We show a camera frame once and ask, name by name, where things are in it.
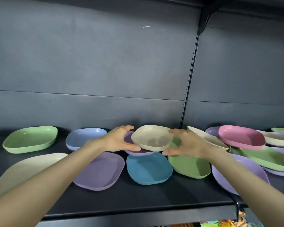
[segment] left hand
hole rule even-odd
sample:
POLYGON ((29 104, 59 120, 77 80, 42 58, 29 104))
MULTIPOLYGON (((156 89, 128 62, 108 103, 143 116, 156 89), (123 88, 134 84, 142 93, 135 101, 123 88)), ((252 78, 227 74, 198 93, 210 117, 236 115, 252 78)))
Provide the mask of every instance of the left hand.
POLYGON ((139 146, 124 141, 125 134, 132 129, 134 129, 134 127, 131 125, 119 126, 100 137, 99 140, 102 141, 103 148, 107 151, 140 151, 141 148, 139 146))

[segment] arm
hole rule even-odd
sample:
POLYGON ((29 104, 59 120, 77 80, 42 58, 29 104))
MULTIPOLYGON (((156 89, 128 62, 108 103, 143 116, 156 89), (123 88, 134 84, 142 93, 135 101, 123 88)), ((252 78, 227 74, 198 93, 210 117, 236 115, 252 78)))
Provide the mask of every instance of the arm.
POLYGON ((203 158, 214 165, 242 197, 265 227, 284 226, 284 194, 267 184, 236 161, 223 149, 213 146, 193 132, 170 130, 181 138, 180 147, 163 151, 164 155, 203 158))
POLYGON ((80 171, 103 151, 139 151, 140 147, 123 140, 130 129, 133 126, 117 127, 99 139, 88 141, 77 151, 0 197, 0 227, 36 226, 80 171))

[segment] pink plate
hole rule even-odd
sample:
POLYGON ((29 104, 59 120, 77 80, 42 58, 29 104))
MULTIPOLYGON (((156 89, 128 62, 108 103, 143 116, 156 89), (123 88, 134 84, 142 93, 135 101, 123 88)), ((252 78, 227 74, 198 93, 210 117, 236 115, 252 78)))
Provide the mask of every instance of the pink plate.
POLYGON ((219 136, 228 145, 250 150, 260 150, 266 143, 260 132, 241 126, 221 126, 219 136))

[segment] right hand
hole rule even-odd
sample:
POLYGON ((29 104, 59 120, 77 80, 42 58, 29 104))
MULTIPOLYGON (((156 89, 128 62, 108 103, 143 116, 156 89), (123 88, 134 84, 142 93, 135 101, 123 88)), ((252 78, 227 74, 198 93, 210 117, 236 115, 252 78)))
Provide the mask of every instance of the right hand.
POLYGON ((164 150, 162 152, 163 155, 186 155, 194 158, 208 159, 213 151, 221 149, 191 131, 171 129, 169 133, 178 136, 182 143, 179 147, 164 150))

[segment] gray wall panel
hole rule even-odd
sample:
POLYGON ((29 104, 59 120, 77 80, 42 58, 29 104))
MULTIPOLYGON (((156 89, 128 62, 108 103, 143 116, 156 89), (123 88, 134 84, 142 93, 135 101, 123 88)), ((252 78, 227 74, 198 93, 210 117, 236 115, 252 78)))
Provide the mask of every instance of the gray wall panel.
POLYGON ((222 13, 210 19, 189 100, 284 105, 284 23, 222 13))
POLYGON ((246 103, 188 101, 183 128, 205 130, 211 126, 237 125, 257 130, 284 127, 284 106, 246 103))
POLYGON ((184 98, 200 10, 73 1, 0 0, 0 90, 184 98))
POLYGON ((0 91, 0 134, 31 126, 178 128, 183 101, 0 91))

